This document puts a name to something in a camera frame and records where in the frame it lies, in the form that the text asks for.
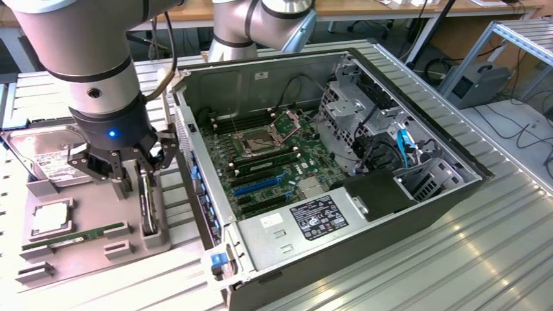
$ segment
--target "blue pcie slot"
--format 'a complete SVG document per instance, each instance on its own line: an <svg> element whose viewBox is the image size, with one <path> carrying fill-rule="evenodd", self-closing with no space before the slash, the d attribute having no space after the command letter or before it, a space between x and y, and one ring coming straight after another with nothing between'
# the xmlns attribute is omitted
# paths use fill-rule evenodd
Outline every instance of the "blue pcie slot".
<svg viewBox="0 0 553 311"><path fill-rule="evenodd" d="M246 186L240 189L236 189L234 192L235 196L242 196L244 194L248 194L251 192L255 192L258 190L266 189L268 187L276 186L282 183L284 177L284 173L280 174L278 177L274 177L272 179L264 180L259 183L255 183L254 185Z"/></svg>

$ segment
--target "white label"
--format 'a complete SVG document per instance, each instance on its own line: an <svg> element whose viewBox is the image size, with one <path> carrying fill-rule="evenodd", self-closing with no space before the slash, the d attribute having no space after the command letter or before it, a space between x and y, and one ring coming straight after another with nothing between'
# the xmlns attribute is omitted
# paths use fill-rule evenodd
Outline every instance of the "white label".
<svg viewBox="0 0 553 311"><path fill-rule="evenodd" d="M262 220L262 225L263 227L267 229L268 227L272 227L274 225L280 224L284 220L283 220L283 216L280 216L279 213L264 217L260 219Z"/></svg>
<svg viewBox="0 0 553 311"><path fill-rule="evenodd" d="M46 177L55 183L87 176L86 173L68 164L67 151L38 154L35 155L35 163L43 170Z"/></svg>
<svg viewBox="0 0 553 311"><path fill-rule="evenodd" d="M266 163L266 164L262 164L262 165L258 165L256 167L252 167L252 168L250 169L250 171L252 172L254 170L259 170L259 169L266 168L266 167L270 167L270 166L272 166L272 165L274 165L274 163L272 163L272 162Z"/></svg>
<svg viewBox="0 0 553 311"><path fill-rule="evenodd" d="M264 71L263 73L256 73L256 80L263 80L267 79L270 77L270 72Z"/></svg>

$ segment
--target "blue latch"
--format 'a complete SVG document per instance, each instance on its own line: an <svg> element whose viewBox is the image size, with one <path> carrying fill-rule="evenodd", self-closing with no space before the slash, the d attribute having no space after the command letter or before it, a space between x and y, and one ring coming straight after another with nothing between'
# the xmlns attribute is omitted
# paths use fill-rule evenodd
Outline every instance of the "blue latch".
<svg viewBox="0 0 553 311"><path fill-rule="evenodd" d="M228 264L228 257L226 253L219 253L211 255L211 268L218 269L222 268L226 264Z"/></svg>

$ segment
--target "motherboard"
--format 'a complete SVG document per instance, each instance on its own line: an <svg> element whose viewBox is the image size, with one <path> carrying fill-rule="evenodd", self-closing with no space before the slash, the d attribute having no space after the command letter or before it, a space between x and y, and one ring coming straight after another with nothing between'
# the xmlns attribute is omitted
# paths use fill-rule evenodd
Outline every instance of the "motherboard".
<svg viewBox="0 0 553 311"><path fill-rule="evenodd" d="M239 219L323 194L344 178L317 122L300 109L279 109L200 127Z"/></svg>

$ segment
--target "ram module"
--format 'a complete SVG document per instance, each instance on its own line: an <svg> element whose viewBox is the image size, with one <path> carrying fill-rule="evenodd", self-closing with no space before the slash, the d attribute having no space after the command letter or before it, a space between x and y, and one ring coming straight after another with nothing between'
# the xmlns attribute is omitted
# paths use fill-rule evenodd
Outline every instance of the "ram module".
<svg viewBox="0 0 553 311"><path fill-rule="evenodd" d="M22 246L22 250L27 251L28 249L34 249L34 248L39 248L44 245L48 245L51 247L56 247L56 246L64 246L66 241L76 241L79 240L80 242L84 242L86 240L95 240L98 238L102 238L104 236L104 231L123 227L124 223L118 222L115 224L111 225L106 225L104 227L99 227L96 229L88 230L88 231L83 231L83 232L76 232L76 233L71 233L68 235L63 235L59 236L56 238L50 238L47 240L42 240L38 241L35 243L30 243Z"/></svg>
<svg viewBox="0 0 553 311"><path fill-rule="evenodd" d="M236 161L231 163L230 166L235 169L236 177L243 177L262 172L263 170L270 170L272 168L282 167L283 165L295 163L299 161L299 156L299 148L291 147L287 150L280 150L251 159Z"/></svg>

